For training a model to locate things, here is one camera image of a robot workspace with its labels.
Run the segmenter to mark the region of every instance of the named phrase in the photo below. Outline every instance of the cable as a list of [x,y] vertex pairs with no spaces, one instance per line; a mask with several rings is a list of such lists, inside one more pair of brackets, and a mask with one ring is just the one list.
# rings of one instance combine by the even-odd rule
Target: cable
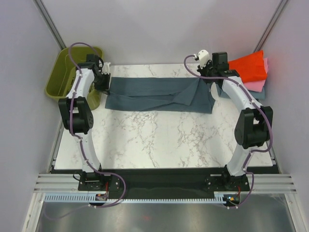
[[[184,67],[185,69],[187,69],[187,71],[193,75],[193,76],[196,76],[198,78],[201,78],[201,79],[206,79],[206,80],[227,80],[227,81],[231,81],[233,82],[235,85],[238,85],[239,88],[245,93],[245,95],[247,96],[247,98],[249,99],[249,101],[253,101],[253,99],[251,98],[249,92],[246,90],[246,88],[242,85],[239,85],[239,83],[233,79],[230,79],[230,78],[227,78],[227,77],[222,77],[222,76],[216,76],[216,77],[205,77],[205,76],[201,76],[201,75],[197,75],[195,74],[194,72],[192,72],[188,66],[187,66],[187,59],[190,58],[190,57],[195,57],[194,55],[188,55],[185,57],[184,61],[183,61],[183,64],[184,64]],[[254,103],[252,102],[252,105],[261,113],[262,117],[264,118],[265,122],[266,122],[266,125],[267,125],[267,128],[268,128],[268,131],[269,131],[269,146],[266,150],[258,150],[258,149],[254,149],[254,150],[251,150],[251,152],[268,152],[270,151],[271,147],[272,147],[272,143],[273,143],[273,134],[272,134],[272,129],[271,129],[271,125],[270,125],[270,122],[268,120],[268,118],[266,117],[265,113]]]
[[77,178],[75,177],[75,173],[73,174],[73,178],[74,178],[75,180],[79,181],[79,179],[77,179]]
[[239,203],[238,203],[238,204],[236,204],[236,203],[232,202],[231,200],[229,200],[229,202],[230,202],[231,204],[233,204],[233,205],[238,206],[238,205],[239,205],[239,203],[241,202],[241,196],[239,195]]
[[240,192],[241,192],[241,188],[240,188],[240,186],[238,186],[238,194],[237,194],[236,198],[240,196]]
[[72,99],[71,99],[71,104],[70,104],[70,133],[72,136],[78,138],[80,140],[79,144],[80,144],[80,147],[81,147],[81,152],[82,152],[82,156],[84,158],[84,160],[86,161],[86,163],[88,164],[88,166],[96,173],[98,174],[101,174],[101,175],[114,175],[116,177],[118,177],[124,184],[124,191],[122,193],[122,195],[120,196],[120,198],[111,203],[111,204],[107,204],[107,205],[102,205],[102,206],[97,206],[98,208],[106,208],[106,207],[111,207],[111,206],[114,206],[116,204],[118,204],[124,197],[125,193],[126,193],[126,182],[125,180],[122,178],[122,176],[116,174],[116,173],[105,173],[105,172],[100,172],[99,170],[95,169],[91,163],[88,161],[86,155],[85,155],[85,152],[84,152],[84,147],[83,147],[83,142],[82,142],[82,138],[76,134],[74,134],[74,131],[73,131],[73,105],[74,105],[74,98],[75,98],[75,95],[76,95],[76,91],[77,91],[77,87],[79,85],[79,82],[83,76],[83,73],[82,73],[82,70],[81,68],[77,65],[77,63],[73,60],[73,57],[71,55],[71,49],[73,46],[77,45],[77,44],[83,44],[83,45],[86,45],[88,47],[90,47],[95,53],[96,55],[98,56],[98,52],[94,49],[94,47],[88,45],[87,43],[83,43],[83,42],[76,42],[76,43],[73,43],[70,47],[69,47],[69,57],[70,57],[70,60],[72,61],[72,63],[77,67],[78,71],[79,71],[79,76],[78,76],[78,80],[77,80],[77,83],[75,85],[75,88],[74,88],[74,92],[73,92],[73,96],[72,96]]
[[102,68],[100,69],[100,62],[99,62],[99,67],[98,67],[98,69],[99,69],[100,73],[103,74],[103,73],[102,73],[102,70],[103,70],[103,66],[104,66],[104,61],[102,60],[101,57],[98,57],[98,59],[99,59],[99,61],[101,61],[101,63],[102,63]]
[[78,207],[78,208],[76,208],[76,209],[74,209],[74,210],[72,210],[72,211],[70,211],[70,212],[68,212],[68,213],[66,213],[66,214],[64,214],[64,215],[62,215],[62,216],[60,216],[60,217],[57,217],[57,218],[56,218],[56,217],[55,217],[55,218],[49,217],[49,216],[46,214],[46,211],[45,211],[45,208],[44,208],[44,210],[43,210],[44,216],[45,216],[47,219],[52,220],[52,221],[62,219],[62,218],[64,218],[64,217],[66,217],[66,216],[68,216],[68,215],[70,215],[70,214],[72,214],[72,213],[74,213],[74,212],[76,212],[76,211],[78,211],[78,210],[80,210],[80,209],[83,209],[83,208],[85,208],[85,207],[88,207],[88,206],[91,206],[91,207],[93,207],[93,208],[106,208],[106,207],[114,206],[114,205],[118,204],[118,203],[123,199],[123,197],[124,197],[124,195],[125,195],[125,193],[126,193],[126,182],[125,182],[125,180],[122,178],[122,176],[120,176],[120,175],[118,175],[118,174],[116,174],[116,173],[105,173],[105,172],[100,172],[99,170],[95,169],[95,168],[89,163],[89,161],[88,161],[88,159],[87,159],[87,157],[86,157],[86,155],[85,155],[85,153],[84,153],[84,147],[83,147],[83,143],[82,143],[82,138],[81,138],[80,136],[74,134],[74,131],[73,131],[73,106],[74,106],[74,98],[75,98],[75,95],[76,95],[77,87],[78,87],[78,85],[79,85],[79,83],[80,83],[80,81],[81,81],[81,78],[82,78],[82,76],[83,76],[83,72],[82,72],[81,68],[80,68],[80,67],[77,65],[77,63],[73,60],[73,57],[72,57],[72,54],[71,54],[72,47],[75,46],[75,45],[77,45],[77,44],[82,44],[82,45],[86,45],[86,46],[90,47],[90,48],[95,52],[95,54],[96,54],[97,56],[99,56],[99,55],[98,55],[98,52],[94,49],[94,47],[88,45],[87,43],[76,42],[76,43],[73,43],[73,44],[69,47],[68,54],[69,54],[70,60],[71,60],[71,62],[76,66],[76,68],[77,68],[78,71],[79,71],[79,76],[78,76],[78,79],[77,79],[77,83],[76,83],[75,88],[74,88],[75,91],[73,92],[72,99],[71,99],[71,102],[70,102],[70,134],[71,134],[72,136],[74,136],[74,137],[76,137],[76,138],[78,138],[78,139],[80,140],[80,147],[81,147],[82,155],[83,155],[84,160],[85,160],[86,163],[88,164],[88,166],[89,166],[94,172],[96,172],[96,173],[98,173],[98,174],[100,174],[100,175],[114,175],[114,176],[118,177],[118,178],[123,182],[123,184],[124,184],[124,191],[123,191],[122,195],[120,196],[120,198],[119,198],[118,200],[116,200],[115,202],[111,203],[111,204],[102,205],[102,206],[95,206],[95,205],[90,205],[90,204],[83,205],[83,206]]
[[273,133],[272,133],[271,125],[270,125],[270,122],[269,122],[267,116],[265,115],[265,113],[262,111],[262,109],[260,109],[260,108],[253,102],[252,97],[250,96],[250,94],[248,93],[248,91],[246,90],[246,88],[245,88],[244,86],[239,85],[239,83],[238,83],[237,81],[235,81],[235,80],[233,80],[233,79],[230,79],[230,78],[227,78],[227,77],[221,77],[221,76],[217,76],[217,77],[210,77],[210,76],[209,76],[209,77],[205,77],[205,76],[201,76],[201,75],[195,74],[195,73],[192,72],[192,71],[188,68],[188,66],[187,66],[187,59],[190,58],[190,57],[193,57],[193,58],[194,58],[195,56],[194,56],[194,55],[188,55],[188,56],[186,56],[186,57],[184,58],[183,65],[184,65],[185,69],[187,69],[187,71],[188,71],[191,75],[196,76],[196,77],[201,78],[201,79],[206,79],[206,80],[227,80],[227,81],[231,81],[231,82],[233,82],[234,84],[236,84],[236,85],[245,93],[245,95],[247,96],[247,98],[249,99],[249,101],[252,102],[252,105],[253,105],[253,106],[259,111],[259,113],[262,115],[264,121],[266,122],[268,131],[269,131],[269,146],[267,147],[267,149],[265,149],[265,150],[259,150],[259,149],[253,149],[253,150],[251,150],[251,151],[249,152],[249,154],[248,154],[248,156],[247,156],[247,158],[246,158],[246,160],[245,160],[243,166],[242,166],[243,169],[244,169],[245,174],[250,174],[250,175],[252,175],[252,184],[251,184],[251,188],[250,188],[250,190],[249,190],[249,193],[248,193],[248,195],[245,197],[245,199],[244,199],[242,202],[240,202],[239,205],[229,207],[229,208],[238,208],[239,206],[241,206],[243,203],[245,203],[245,202],[247,201],[248,197],[249,197],[249,196],[251,195],[251,193],[252,193],[253,186],[254,186],[254,174],[251,173],[251,172],[245,171],[245,168],[246,168],[246,166],[247,166],[247,164],[248,164],[248,161],[250,160],[251,154],[252,154],[253,152],[263,152],[263,153],[264,153],[264,152],[268,152],[268,151],[270,151],[270,149],[272,148],[272,144],[273,144]]

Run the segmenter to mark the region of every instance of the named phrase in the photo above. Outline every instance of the white cable tray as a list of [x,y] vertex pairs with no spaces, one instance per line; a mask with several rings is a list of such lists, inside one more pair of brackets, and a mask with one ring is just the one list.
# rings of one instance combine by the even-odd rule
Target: white cable tray
[[[96,201],[95,193],[47,193],[45,202],[57,203],[112,203],[117,199],[108,199],[107,201]],[[215,194],[213,199],[123,199],[122,203],[226,203],[223,200],[223,194]]]

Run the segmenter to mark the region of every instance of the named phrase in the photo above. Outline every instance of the pink cloth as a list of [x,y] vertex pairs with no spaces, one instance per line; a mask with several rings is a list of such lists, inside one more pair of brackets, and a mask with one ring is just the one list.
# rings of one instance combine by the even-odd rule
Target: pink cloth
[[[266,73],[268,73],[268,58],[264,58],[264,67],[265,67]],[[265,84],[265,80],[244,83],[245,87],[248,90],[255,91],[255,92],[262,92],[264,84]]]

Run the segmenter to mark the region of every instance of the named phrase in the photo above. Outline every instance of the white plastic part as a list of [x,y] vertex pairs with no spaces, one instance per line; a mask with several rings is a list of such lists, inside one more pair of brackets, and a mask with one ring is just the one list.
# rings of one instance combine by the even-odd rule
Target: white plastic part
[[247,169],[247,166],[250,162],[250,159],[252,156],[249,158],[246,166],[243,168],[243,164],[250,152],[250,150],[254,149],[254,147],[250,147],[248,149],[243,149],[243,147],[239,144],[236,145],[234,154],[230,160],[230,162],[227,164],[227,170],[228,172],[233,175],[233,176],[241,176],[245,174],[245,171]]
[[[250,109],[255,109],[255,107],[252,105],[254,102],[257,106],[261,106],[262,104],[259,103],[252,95],[251,93],[247,90],[247,88],[244,86],[242,80],[238,76],[231,76],[229,79],[233,79],[237,81],[239,84],[236,85],[235,83],[224,80],[223,85],[222,85],[222,90],[228,94],[228,96],[231,98],[235,106],[237,107],[238,111],[242,111],[244,109],[250,108]],[[242,85],[246,91],[249,93],[253,101],[250,101],[246,94],[242,91],[242,89],[239,87]]]
[[[92,85],[93,81],[95,80],[95,76],[93,71],[90,69],[82,69],[83,76],[78,84],[78,88],[76,90],[75,98],[78,97],[87,97],[90,86]],[[75,86],[77,84],[79,78],[79,70],[76,70],[76,78],[74,80],[73,86],[71,91],[67,94],[67,98],[72,98],[73,93],[75,92]]]
[[110,70],[110,62],[105,62],[102,68],[102,74],[110,74],[111,70]]
[[[88,131],[88,134],[84,134],[84,133],[76,133],[76,135],[78,135],[79,137],[82,138],[82,144],[83,144],[83,150],[84,153],[88,159],[88,162],[95,168],[95,169],[99,169],[100,167],[100,162],[97,158],[96,155],[96,151],[95,148],[93,146],[93,141],[92,141],[92,129],[90,129]],[[80,146],[80,140],[76,137],[75,141],[77,142],[77,146],[78,146],[78,150],[80,152],[81,155],[81,159],[82,159],[82,164],[83,164],[83,171],[86,173],[92,173],[93,170],[88,166],[88,164],[86,163],[86,160],[84,160],[83,158],[83,154],[82,154],[82,150],[81,150],[81,146]]]
[[198,53],[198,59],[199,59],[199,66],[200,66],[201,69],[203,69],[206,66],[206,64],[207,64],[207,61],[210,60],[211,57],[210,57],[208,51],[201,50]]

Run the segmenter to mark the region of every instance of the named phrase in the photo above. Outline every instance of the metal floor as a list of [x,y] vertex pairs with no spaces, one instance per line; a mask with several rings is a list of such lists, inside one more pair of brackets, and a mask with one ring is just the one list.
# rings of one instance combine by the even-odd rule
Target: metal floor
[[[44,203],[50,217],[81,203]],[[41,218],[40,232],[294,232],[284,195],[252,195],[239,209],[211,204],[123,203],[84,208],[58,221]]]

